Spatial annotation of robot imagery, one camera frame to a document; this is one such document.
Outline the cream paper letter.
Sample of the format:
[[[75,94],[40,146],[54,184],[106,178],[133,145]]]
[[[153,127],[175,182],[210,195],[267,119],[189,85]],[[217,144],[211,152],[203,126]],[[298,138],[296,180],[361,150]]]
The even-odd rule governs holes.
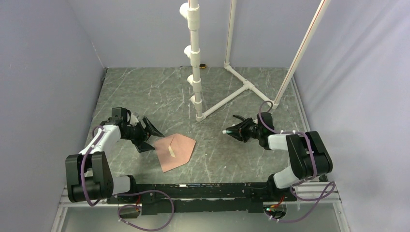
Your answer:
[[[171,146],[168,146],[168,150],[169,150],[170,156],[173,157],[173,158],[175,158],[176,155],[175,155],[175,153],[174,153],[174,151],[173,151],[173,149],[172,149]]]

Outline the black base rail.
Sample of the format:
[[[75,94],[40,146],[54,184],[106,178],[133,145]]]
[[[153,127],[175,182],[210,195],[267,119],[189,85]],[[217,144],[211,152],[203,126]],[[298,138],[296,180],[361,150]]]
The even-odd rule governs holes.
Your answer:
[[[246,211],[261,213],[278,202],[295,202],[288,188],[271,182],[136,184],[124,196],[112,196],[108,204],[139,203],[142,215]]]

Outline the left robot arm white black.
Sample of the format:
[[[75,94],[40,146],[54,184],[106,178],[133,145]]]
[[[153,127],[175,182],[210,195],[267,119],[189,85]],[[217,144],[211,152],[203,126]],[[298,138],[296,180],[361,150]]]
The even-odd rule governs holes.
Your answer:
[[[90,143],[78,154],[65,160],[68,198],[95,206],[100,200],[120,196],[125,202],[138,199],[139,189],[132,175],[113,177],[107,154],[120,140],[130,141],[139,153],[154,150],[151,136],[164,135],[145,116],[138,118],[130,110],[115,107],[111,116],[92,131]]]

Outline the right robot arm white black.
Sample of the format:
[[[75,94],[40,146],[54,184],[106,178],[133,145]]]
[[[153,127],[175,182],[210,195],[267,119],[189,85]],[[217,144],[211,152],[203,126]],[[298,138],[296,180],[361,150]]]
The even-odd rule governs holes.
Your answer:
[[[273,126],[272,114],[262,112],[253,118],[234,115],[240,123],[222,131],[234,139],[246,143],[256,139],[265,150],[282,150],[288,152],[289,165],[282,171],[273,174],[272,184],[266,188],[266,194],[273,201],[279,200],[285,194],[285,189],[302,180],[315,178],[330,173],[333,162],[317,131],[305,133],[291,131],[276,131]]]

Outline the white PVC pipe frame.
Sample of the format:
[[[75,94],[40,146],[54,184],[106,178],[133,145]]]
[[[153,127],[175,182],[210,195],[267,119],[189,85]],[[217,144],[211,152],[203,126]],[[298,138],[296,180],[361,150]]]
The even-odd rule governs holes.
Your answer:
[[[287,89],[293,75],[304,55],[310,41],[315,34],[318,25],[322,21],[322,18],[330,5],[329,0],[322,0],[318,5],[318,8],[312,18],[312,21],[300,43],[300,46],[294,56],[294,59],[284,77],[284,80],[279,88],[276,97],[273,100],[273,109],[279,106],[280,100]],[[200,28],[200,5],[197,0],[189,0],[180,6],[179,13],[186,19],[188,24],[188,29],[190,31],[190,45],[186,46],[184,49],[184,54],[190,60],[190,65],[192,68],[192,74],[188,76],[187,82],[192,86],[193,96],[190,98],[190,102],[194,105],[196,111],[196,121],[201,122],[205,120],[209,115],[211,115],[216,110],[220,109],[222,106],[226,105],[228,102],[232,101],[234,98],[239,96],[246,90],[252,91],[259,98],[264,101],[270,100],[269,97],[264,95],[252,82],[239,74],[230,65],[233,32],[234,32],[234,22],[236,13],[237,1],[232,0],[230,3],[230,14],[229,14],[229,24],[228,24],[228,37],[226,44],[226,52],[223,67],[226,71],[230,72],[242,83],[242,87],[234,91],[232,94],[225,97],[220,102],[216,103],[214,106],[210,107],[206,111],[203,111],[203,99],[202,99],[202,80],[200,77],[200,65],[201,65],[201,50],[199,47],[199,28]]]

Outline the pink brown envelope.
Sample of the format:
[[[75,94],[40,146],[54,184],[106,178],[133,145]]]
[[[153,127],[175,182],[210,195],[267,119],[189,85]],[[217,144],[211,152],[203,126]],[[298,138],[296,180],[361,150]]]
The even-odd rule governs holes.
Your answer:
[[[172,134],[154,142],[155,151],[162,172],[168,172],[190,161],[196,141],[182,134]],[[171,146],[176,157],[170,156],[168,146]]]

